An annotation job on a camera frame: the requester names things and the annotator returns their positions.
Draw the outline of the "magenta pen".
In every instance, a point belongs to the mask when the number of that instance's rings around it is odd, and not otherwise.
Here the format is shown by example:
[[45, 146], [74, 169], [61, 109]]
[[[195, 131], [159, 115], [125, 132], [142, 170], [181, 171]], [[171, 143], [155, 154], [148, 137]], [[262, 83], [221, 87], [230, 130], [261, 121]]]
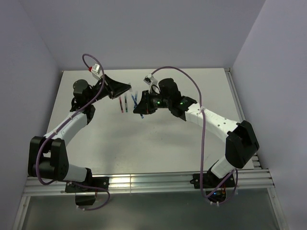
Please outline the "magenta pen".
[[122, 98], [121, 98], [121, 96], [119, 96], [119, 104], [120, 104], [121, 112], [124, 113], [123, 103], [122, 103]]

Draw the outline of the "green capped pen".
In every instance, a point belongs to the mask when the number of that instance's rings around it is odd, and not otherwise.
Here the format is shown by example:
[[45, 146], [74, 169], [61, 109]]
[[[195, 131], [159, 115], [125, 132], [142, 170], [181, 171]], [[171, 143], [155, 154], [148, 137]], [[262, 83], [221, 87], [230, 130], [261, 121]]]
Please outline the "green capped pen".
[[128, 98], [127, 94], [124, 94], [125, 112], [128, 113]]

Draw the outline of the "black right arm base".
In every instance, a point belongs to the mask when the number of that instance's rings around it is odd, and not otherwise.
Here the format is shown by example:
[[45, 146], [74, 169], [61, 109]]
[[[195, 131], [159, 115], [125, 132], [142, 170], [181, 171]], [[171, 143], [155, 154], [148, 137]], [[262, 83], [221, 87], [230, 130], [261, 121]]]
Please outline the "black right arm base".
[[235, 187], [235, 178], [233, 175], [230, 175], [227, 179], [218, 178], [211, 172], [207, 172], [203, 174], [202, 185], [203, 189], [214, 189], [222, 180], [224, 180], [223, 184], [219, 186], [219, 188], [208, 198], [210, 202], [215, 204], [223, 202], [227, 198], [226, 189]]

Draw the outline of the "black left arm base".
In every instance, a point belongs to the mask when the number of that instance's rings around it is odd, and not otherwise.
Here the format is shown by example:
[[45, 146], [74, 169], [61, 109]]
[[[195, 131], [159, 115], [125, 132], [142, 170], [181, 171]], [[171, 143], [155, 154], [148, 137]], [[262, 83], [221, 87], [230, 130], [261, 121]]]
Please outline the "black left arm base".
[[[75, 194], [75, 204], [77, 208], [84, 211], [93, 211], [104, 207], [110, 201], [110, 192], [108, 191], [109, 177], [100, 176], [93, 177], [88, 182], [67, 182], [65, 186], [65, 193]], [[107, 194], [106, 201], [94, 207], [99, 192]]]

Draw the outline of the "light blue pen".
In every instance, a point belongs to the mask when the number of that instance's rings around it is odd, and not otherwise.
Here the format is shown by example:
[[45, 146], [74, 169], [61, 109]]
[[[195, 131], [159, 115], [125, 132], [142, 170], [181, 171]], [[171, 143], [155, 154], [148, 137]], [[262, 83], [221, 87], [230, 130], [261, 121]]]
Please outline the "light blue pen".
[[134, 93], [134, 109], [137, 107], [138, 105], [138, 91], [135, 91]]

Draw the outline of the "aluminium front rail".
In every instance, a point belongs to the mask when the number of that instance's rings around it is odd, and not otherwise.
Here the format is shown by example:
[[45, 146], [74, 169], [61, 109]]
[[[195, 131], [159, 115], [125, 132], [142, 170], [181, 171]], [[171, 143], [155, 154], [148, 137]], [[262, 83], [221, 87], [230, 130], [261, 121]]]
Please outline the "aluminium front rail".
[[[194, 172], [112, 174], [108, 175], [110, 194], [137, 194], [196, 191], [190, 183]], [[45, 186], [34, 177], [26, 180], [22, 196], [74, 195], [65, 192], [66, 183], [56, 182]], [[274, 188], [269, 170], [238, 171], [238, 189]]]

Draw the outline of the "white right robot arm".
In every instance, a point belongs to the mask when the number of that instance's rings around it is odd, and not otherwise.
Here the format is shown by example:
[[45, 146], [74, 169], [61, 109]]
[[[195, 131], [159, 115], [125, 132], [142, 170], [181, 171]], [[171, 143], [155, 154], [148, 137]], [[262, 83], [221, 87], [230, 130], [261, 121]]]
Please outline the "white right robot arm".
[[242, 169], [260, 146], [251, 123], [237, 122], [222, 117], [202, 107], [196, 100], [181, 95], [172, 78], [157, 81], [153, 76], [145, 77], [149, 89], [134, 108], [135, 114], [150, 115], [157, 109], [167, 108], [170, 113], [184, 121], [205, 128], [225, 143], [225, 154], [209, 170], [208, 183], [217, 187], [224, 177], [234, 169]]

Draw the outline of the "aluminium side rail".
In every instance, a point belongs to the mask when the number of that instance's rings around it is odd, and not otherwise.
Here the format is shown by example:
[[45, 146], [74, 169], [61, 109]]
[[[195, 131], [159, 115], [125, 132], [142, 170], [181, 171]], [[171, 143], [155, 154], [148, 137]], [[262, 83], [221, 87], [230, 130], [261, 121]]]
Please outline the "aluminium side rail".
[[[241, 106], [241, 103], [240, 103], [239, 96], [238, 96], [236, 88], [235, 88], [235, 84], [234, 84], [234, 81], [233, 81], [233, 78], [232, 78], [231, 70], [230, 70], [230, 68], [224, 68], [224, 71], [225, 71], [225, 74], [226, 74], [226, 78], [227, 78], [233, 99], [235, 101], [236, 110], [238, 112], [239, 119], [242, 122], [243, 120], [246, 120], [246, 118], [245, 118], [245, 115], [244, 115], [244, 112], [243, 112], [243, 109], [242, 109], [242, 106]], [[259, 150], [260, 147], [259, 147], [259, 143], [258, 143], [256, 134], [254, 132], [254, 128], [252, 127], [252, 125], [249, 125], [248, 132], [252, 136], [251, 140], [256, 142], [255, 145], [258, 146], [258, 149], [255, 151], [254, 155], [251, 157], [251, 161], [253, 163], [254, 169], [260, 170], [260, 169], [262, 169], [262, 166], [261, 166], [258, 154], [257, 154], [257, 151]]]

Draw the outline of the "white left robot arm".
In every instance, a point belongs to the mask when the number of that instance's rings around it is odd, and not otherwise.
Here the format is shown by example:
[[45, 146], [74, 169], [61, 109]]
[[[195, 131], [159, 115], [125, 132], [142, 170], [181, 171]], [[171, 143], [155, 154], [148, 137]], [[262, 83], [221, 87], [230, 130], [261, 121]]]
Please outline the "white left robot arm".
[[68, 116], [55, 129], [30, 141], [28, 175], [43, 185], [52, 182], [76, 182], [82, 191], [94, 185], [91, 170], [69, 163], [66, 147], [74, 136], [93, 119], [94, 102], [105, 97], [115, 99], [129, 91], [131, 85], [103, 76], [91, 86], [86, 80], [73, 84], [73, 99]]

